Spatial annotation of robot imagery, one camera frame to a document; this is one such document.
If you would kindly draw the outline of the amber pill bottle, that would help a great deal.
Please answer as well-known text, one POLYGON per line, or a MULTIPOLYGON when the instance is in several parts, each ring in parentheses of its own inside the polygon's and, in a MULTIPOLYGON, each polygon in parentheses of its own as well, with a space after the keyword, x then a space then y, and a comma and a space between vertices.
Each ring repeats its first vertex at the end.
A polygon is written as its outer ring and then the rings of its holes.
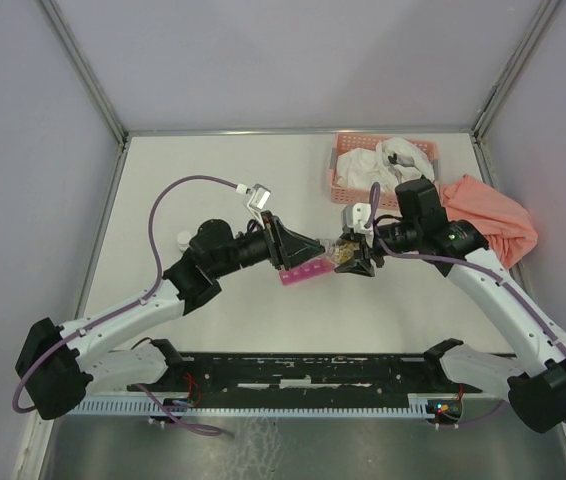
POLYGON ((320 244, 324 248, 324 257, 334 267, 346 264, 355 257, 360 250, 357 242, 343 239, 321 239, 320 244))

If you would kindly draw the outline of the pink weekly pill organizer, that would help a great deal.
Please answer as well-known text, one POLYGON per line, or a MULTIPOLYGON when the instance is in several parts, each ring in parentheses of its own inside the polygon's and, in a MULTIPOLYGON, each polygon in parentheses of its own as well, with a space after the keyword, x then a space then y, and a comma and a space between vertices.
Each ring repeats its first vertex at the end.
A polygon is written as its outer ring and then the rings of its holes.
POLYGON ((334 264, 329 259, 321 257, 290 270, 280 271, 279 279, 284 286, 290 286, 324 274, 332 273, 333 270, 334 264))

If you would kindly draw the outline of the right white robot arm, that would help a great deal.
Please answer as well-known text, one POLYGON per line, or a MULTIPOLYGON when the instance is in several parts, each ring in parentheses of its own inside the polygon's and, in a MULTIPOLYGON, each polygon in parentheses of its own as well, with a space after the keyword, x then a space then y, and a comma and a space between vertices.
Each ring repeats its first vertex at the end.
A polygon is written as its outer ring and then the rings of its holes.
POLYGON ((343 209, 342 238, 354 252, 337 272, 373 276, 385 257, 433 265, 474 301, 514 355, 505 358, 445 340, 425 353, 426 386, 475 387, 507 402, 537 433, 566 424, 566 332, 516 283, 472 223, 449 219, 432 182, 408 181, 396 187, 395 196, 400 216, 386 225, 376 216, 379 185, 371 187, 367 201, 343 209))

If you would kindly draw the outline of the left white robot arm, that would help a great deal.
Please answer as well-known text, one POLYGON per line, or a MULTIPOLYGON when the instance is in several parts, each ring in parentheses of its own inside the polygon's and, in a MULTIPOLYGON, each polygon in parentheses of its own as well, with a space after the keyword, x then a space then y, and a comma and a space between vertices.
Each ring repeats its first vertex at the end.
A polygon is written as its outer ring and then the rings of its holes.
POLYGON ((141 358, 125 362, 119 345, 164 322, 203 307, 221 291, 220 278, 267 261, 290 270, 324 254, 323 245, 287 229, 269 211, 262 225, 248 233, 232 232, 220 219, 205 221, 181 258, 140 298, 106 310, 97 318, 55 325, 34 323, 16 361, 19 393, 27 393, 32 410, 44 420, 73 410, 88 390, 105 378, 120 386, 156 383, 172 390, 184 378, 183 364, 165 343, 152 345, 141 358))

